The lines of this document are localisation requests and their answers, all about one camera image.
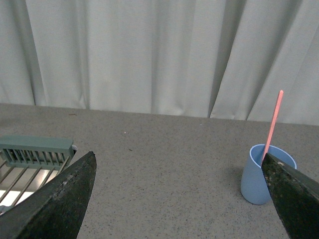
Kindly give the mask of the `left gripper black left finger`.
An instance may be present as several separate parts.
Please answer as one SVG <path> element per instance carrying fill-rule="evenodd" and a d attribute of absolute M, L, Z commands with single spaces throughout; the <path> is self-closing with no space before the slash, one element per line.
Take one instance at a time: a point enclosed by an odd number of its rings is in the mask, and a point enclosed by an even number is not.
<path fill-rule="evenodd" d="M 0 217 L 2 239 L 75 239 L 96 175 L 96 157 L 86 153 L 27 199 Z"/>

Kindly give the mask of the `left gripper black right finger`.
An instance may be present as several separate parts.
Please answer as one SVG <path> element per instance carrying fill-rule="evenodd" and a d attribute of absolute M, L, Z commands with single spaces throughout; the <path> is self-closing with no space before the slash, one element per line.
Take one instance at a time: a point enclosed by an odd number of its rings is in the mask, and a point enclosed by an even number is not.
<path fill-rule="evenodd" d="M 277 214 L 291 239 L 319 237 L 319 184 L 266 153 L 261 166 Z"/>

